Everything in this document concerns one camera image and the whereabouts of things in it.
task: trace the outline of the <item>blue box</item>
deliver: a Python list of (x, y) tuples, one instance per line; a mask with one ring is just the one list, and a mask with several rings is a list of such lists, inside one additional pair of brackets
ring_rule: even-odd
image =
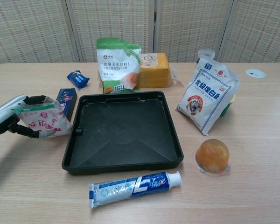
[(67, 120), (70, 121), (77, 100), (77, 93), (75, 88), (60, 89), (56, 100), (58, 100), (58, 102), (60, 103)]

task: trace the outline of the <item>snack package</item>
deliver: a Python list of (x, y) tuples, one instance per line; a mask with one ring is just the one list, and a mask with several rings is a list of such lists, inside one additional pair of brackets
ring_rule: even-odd
[(75, 88), (60, 89), (56, 100), (60, 103), (62, 112), (66, 116), (67, 120), (70, 121), (77, 100)]
[(201, 57), (176, 110), (189, 116), (202, 134), (208, 135), (238, 87), (237, 75), (224, 64)]
[(55, 130), (56, 137), (70, 133), (71, 124), (62, 112), (60, 103), (55, 100), (49, 103), (26, 105), (12, 109), (16, 115), (34, 131)]
[(98, 71), (104, 93), (132, 92), (137, 85), (141, 48), (118, 38), (97, 40)]
[(141, 66), (136, 88), (168, 87), (170, 66), (165, 53), (141, 54)]
[(89, 81), (89, 78), (82, 75), (80, 70), (72, 71), (67, 78), (78, 88), (84, 88)]

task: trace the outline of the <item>table surface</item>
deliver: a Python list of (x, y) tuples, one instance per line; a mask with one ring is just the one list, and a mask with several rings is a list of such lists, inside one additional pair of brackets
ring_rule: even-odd
[[(240, 88), (209, 136), (174, 110), (196, 64), (171, 65), (183, 85), (159, 90), (165, 93), (184, 153), (183, 162), (166, 171), (181, 173), (181, 187), (90, 210), (90, 182), (152, 172), (71, 176), (61, 168), (68, 136), (38, 140), (7, 132), (0, 135), (0, 223), (280, 223), (280, 63), (227, 64), (238, 74)], [(249, 68), (263, 70), (266, 77), (249, 77)], [(60, 88), (73, 88), (66, 76), (76, 69), (91, 78), (87, 87), (77, 90), (79, 97), (102, 92), (96, 63), (1, 64), (0, 105), (20, 94), (56, 98)], [(231, 175), (209, 177), (196, 169), (192, 156), (210, 138), (228, 146)]]

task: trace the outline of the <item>transparent container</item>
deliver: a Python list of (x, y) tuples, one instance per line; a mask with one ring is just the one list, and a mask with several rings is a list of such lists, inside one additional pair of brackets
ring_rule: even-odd
[(213, 51), (212, 49), (200, 49), (198, 51), (197, 63), (199, 62), (199, 60), (202, 56), (206, 56), (206, 57), (209, 57), (210, 59), (214, 59), (215, 54), (216, 54), (215, 51)]
[(203, 174), (223, 176), (230, 174), (229, 150), (218, 139), (208, 139), (194, 155), (194, 163)]

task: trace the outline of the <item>black tray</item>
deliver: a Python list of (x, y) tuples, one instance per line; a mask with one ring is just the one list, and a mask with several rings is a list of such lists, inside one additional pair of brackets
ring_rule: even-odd
[(85, 95), (62, 168), (83, 175), (174, 168), (182, 160), (163, 92)]

